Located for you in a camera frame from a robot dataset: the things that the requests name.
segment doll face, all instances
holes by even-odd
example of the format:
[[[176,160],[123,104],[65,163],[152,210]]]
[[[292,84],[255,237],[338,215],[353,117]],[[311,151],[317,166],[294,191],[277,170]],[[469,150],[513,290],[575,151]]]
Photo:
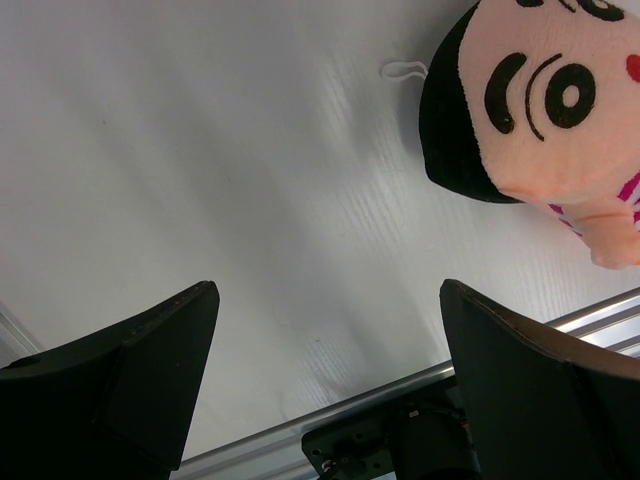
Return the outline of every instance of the doll face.
[[[503,193],[567,202],[640,171],[640,21],[603,0],[482,0],[460,78]]]

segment white surface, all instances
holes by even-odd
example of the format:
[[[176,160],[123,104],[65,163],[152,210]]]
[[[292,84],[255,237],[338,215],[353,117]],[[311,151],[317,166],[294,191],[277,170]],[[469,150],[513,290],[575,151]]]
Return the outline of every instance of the white surface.
[[[12,348],[13,343],[9,343],[11,340],[13,340],[13,337],[11,337],[9,332],[0,324],[0,368],[4,368],[20,358]]]
[[[446,277],[541,320],[637,286],[427,181],[379,70],[471,3],[0,2],[0,301],[49,348],[215,280],[190,457],[446,359]]]

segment plush toy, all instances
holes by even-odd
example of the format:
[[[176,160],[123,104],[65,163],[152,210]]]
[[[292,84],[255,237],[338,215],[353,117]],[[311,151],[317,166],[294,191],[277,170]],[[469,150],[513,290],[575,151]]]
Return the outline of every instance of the plush toy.
[[[481,0],[420,105],[427,175],[553,212],[594,263],[640,262],[640,20],[603,0]]]

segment black hair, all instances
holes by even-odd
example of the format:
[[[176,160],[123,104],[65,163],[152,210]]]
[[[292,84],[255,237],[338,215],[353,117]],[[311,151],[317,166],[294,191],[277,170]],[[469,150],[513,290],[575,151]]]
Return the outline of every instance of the black hair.
[[[458,72],[460,44],[471,8],[436,52],[420,101],[420,140],[429,179],[452,192],[489,203],[520,203],[498,191],[480,157]]]

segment screw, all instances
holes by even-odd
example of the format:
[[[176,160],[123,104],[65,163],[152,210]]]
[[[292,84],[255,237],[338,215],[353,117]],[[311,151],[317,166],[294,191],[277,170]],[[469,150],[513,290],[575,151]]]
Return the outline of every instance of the screw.
[[[335,464],[336,463],[333,460],[325,460],[322,462],[322,471],[325,473],[328,472],[335,466]]]

